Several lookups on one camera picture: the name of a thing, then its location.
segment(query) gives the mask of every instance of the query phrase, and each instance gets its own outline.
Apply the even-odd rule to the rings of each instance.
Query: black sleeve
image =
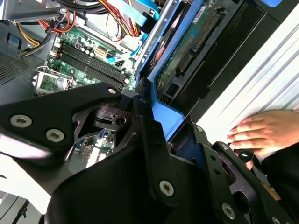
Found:
[[[299,143],[267,157],[262,169],[281,197],[280,204],[299,223]]]

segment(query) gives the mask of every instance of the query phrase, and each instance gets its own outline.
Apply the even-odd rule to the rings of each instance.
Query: screw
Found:
[[[174,188],[171,183],[163,180],[159,183],[159,186],[160,186],[160,190],[162,191],[162,193],[164,193],[166,196],[168,196],[168,197],[173,196]]]
[[[60,142],[64,139],[64,134],[58,129],[50,129],[46,132],[46,137],[49,141]]]
[[[145,101],[145,99],[143,99],[143,98],[140,98],[139,99],[141,102],[143,102],[144,104],[146,104],[146,101]]]
[[[28,127],[32,124],[32,119],[23,114],[17,114],[11,117],[10,123],[15,127]]]
[[[114,89],[108,89],[108,91],[112,94],[116,94],[116,91]]]
[[[275,217],[272,217],[272,221],[274,224],[280,224],[280,221]]]
[[[228,147],[224,144],[221,144],[222,148],[225,150],[225,151],[228,151]]]
[[[199,127],[199,126],[196,126],[196,129],[197,129],[199,132],[203,132],[203,131],[204,131],[204,130],[202,130],[202,128]]]
[[[231,220],[235,219],[235,212],[232,209],[232,207],[230,207],[228,204],[223,203],[222,204],[222,210],[224,212],[224,214],[229,217]]]

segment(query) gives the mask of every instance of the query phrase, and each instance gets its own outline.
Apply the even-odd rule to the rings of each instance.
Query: black plastic bracket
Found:
[[[180,190],[170,155],[159,122],[140,116],[142,149],[146,166],[147,182],[154,208],[157,205],[175,208],[179,204]]]
[[[209,142],[201,127],[196,124],[189,125],[192,135],[176,153],[176,156],[195,162],[205,172],[213,209],[219,220],[223,220],[225,223],[247,224],[230,193],[217,152],[208,146]]]
[[[229,172],[235,176],[235,181],[230,184],[231,193],[234,195],[242,192],[248,199],[252,223],[273,223],[273,218],[279,220],[280,223],[293,223],[229,145],[218,141],[213,144],[212,148],[218,152],[219,158],[226,164]]]
[[[3,105],[0,133],[5,138],[1,140],[9,144],[0,142],[1,152],[39,165],[61,164],[79,141],[78,135],[88,115],[101,106],[115,106],[120,99],[121,93],[112,85],[99,83]],[[13,125],[14,115],[28,116],[31,125]],[[46,136],[50,129],[60,130],[63,139],[50,141]]]

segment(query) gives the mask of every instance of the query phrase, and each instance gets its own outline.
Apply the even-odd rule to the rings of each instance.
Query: ram slot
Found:
[[[61,61],[63,61],[64,63],[102,81],[102,82],[106,82],[109,83],[117,88],[121,87],[122,82],[117,82],[107,76],[104,76],[102,74],[100,74],[97,70],[94,70],[93,68],[90,68],[88,66],[86,66],[85,64],[81,63],[80,61],[74,60],[72,57],[70,57],[69,55],[65,55],[65,54],[60,54],[59,55],[59,59]]]
[[[80,60],[82,60],[83,63],[86,65],[92,67],[95,70],[98,70],[99,72],[103,73],[106,76],[110,76],[112,79],[118,80],[120,82],[123,82],[126,78],[124,74],[121,72],[117,71],[116,69],[110,67],[109,65],[105,64],[104,62],[100,60],[96,60],[87,54],[74,49],[73,47],[64,44],[62,46],[61,52],[68,54],[69,56],[73,57],[74,59],[77,60],[78,56],[80,57]]]

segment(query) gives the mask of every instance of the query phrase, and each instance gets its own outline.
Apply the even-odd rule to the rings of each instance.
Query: finger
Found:
[[[267,139],[250,139],[244,141],[236,141],[230,144],[232,149],[246,149],[246,148],[264,148],[269,145]]]
[[[253,131],[253,130],[259,130],[266,127],[266,124],[262,121],[258,122],[249,122],[246,124],[239,124],[237,127],[232,129],[229,134],[237,134],[240,132],[246,132],[246,131]]]
[[[244,121],[242,121],[240,123],[240,125],[251,123],[251,122],[262,121],[262,120],[265,120],[264,115],[263,114],[258,114],[258,115],[254,115],[252,117],[249,117],[249,118],[245,119]]]
[[[284,147],[268,147],[268,148],[255,148],[253,149],[253,152],[257,156],[263,156],[266,154],[274,153],[278,150],[283,149]]]
[[[228,141],[235,142],[235,141],[243,141],[243,140],[249,140],[249,139],[259,139],[263,138],[264,133],[262,129],[254,130],[254,131],[247,131],[247,132],[241,132],[234,135],[227,136]]]

